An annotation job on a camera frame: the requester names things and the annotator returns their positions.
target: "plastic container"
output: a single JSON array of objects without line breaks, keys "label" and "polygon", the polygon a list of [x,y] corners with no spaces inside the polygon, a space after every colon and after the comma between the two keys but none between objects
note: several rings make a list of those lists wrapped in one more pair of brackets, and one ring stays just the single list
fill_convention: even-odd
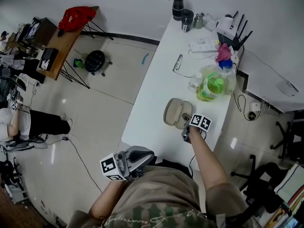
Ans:
[{"label": "plastic container", "polygon": [[213,72],[207,76],[204,82],[197,89],[196,96],[201,101],[212,101],[224,94],[225,81],[221,74]]},{"label": "plastic container", "polygon": [[196,73],[192,75],[191,79],[189,80],[188,90],[195,93],[199,88],[199,86],[201,85],[201,83],[203,82],[202,78],[203,75],[201,73]]}]

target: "white table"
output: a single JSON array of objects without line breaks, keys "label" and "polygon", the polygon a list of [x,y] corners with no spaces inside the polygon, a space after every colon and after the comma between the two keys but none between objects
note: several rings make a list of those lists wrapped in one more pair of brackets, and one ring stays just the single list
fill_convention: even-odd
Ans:
[{"label": "white table", "polygon": [[[183,59],[179,73],[183,75],[191,76],[203,66],[215,64],[213,58],[195,60],[188,54],[188,44],[202,37],[217,39],[217,34],[204,28],[192,28],[185,33],[181,30],[181,21],[171,19],[135,100],[122,136],[124,143],[149,148],[156,156],[188,166],[194,155],[192,146],[182,140],[182,130],[168,126],[163,121],[167,103],[172,98],[178,98],[192,103],[193,113],[203,114],[212,120],[206,142],[209,148],[214,150],[230,96],[224,95],[213,102],[199,101],[196,95],[188,90],[189,78],[172,71],[180,54]],[[196,55],[196,58],[214,54],[200,54]],[[196,161],[193,161],[192,165],[198,169]]]}]

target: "shoe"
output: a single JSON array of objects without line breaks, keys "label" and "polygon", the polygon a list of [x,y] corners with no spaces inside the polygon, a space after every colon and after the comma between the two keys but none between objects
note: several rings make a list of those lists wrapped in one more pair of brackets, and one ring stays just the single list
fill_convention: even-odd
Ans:
[{"label": "shoe", "polygon": [[71,118],[68,119],[67,123],[69,124],[70,130],[71,130],[71,129],[72,129],[72,126],[73,126],[73,121],[72,121],[72,119],[71,119]]},{"label": "shoe", "polygon": [[66,115],[63,113],[63,114],[60,115],[60,118],[61,118],[62,121],[64,121],[66,119]]}]

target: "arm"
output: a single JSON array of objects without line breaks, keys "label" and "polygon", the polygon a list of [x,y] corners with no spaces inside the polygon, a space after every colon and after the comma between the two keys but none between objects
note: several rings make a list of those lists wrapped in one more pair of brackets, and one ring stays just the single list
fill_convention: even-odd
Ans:
[{"label": "arm", "polygon": [[197,127],[190,126],[189,138],[199,164],[199,171],[205,189],[207,190],[221,183],[227,183],[228,179],[223,166],[214,156]]},{"label": "arm", "polygon": [[89,215],[98,220],[108,218],[117,203],[124,183],[125,181],[111,181],[91,207]]},{"label": "arm", "polygon": [[14,112],[14,116],[11,125],[8,125],[8,135],[9,137],[14,137],[19,132],[19,110]]}]

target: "black bottle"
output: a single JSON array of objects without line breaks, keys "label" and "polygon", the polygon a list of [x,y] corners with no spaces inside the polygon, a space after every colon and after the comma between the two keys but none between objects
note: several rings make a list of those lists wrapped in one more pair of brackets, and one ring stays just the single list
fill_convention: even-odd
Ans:
[{"label": "black bottle", "polygon": [[172,14],[175,20],[181,20],[181,12],[184,9],[184,0],[174,0],[172,6]]}]

